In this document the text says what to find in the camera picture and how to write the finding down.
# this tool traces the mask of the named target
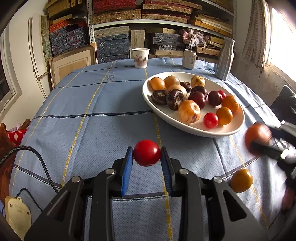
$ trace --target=cup rim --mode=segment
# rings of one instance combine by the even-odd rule
[[[132,49],[134,51],[149,51],[150,49],[147,49],[147,48],[135,48],[135,49]]]

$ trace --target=person's hand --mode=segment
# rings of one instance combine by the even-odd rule
[[[288,211],[292,208],[294,202],[296,201],[296,190],[286,188],[283,200],[281,202],[282,211]]]

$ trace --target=silver bottle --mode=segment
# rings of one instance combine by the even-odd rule
[[[216,67],[215,76],[219,79],[226,80],[231,69],[233,61],[234,39],[224,37],[224,44],[220,50],[218,65]]]
[[[182,66],[187,69],[193,69],[196,62],[196,53],[192,50],[185,49],[183,52]]]

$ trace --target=white can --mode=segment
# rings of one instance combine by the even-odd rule
[[[194,69],[196,62],[196,53],[185,49],[183,52],[182,66],[186,69]]]

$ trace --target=can top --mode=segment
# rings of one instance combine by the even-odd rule
[[[192,50],[189,50],[189,49],[185,49],[184,51],[189,51],[189,52],[195,53],[195,51],[192,51]]]
[[[224,40],[227,42],[231,42],[234,43],[234,39],[228,38],[228,37],[224,37]]]

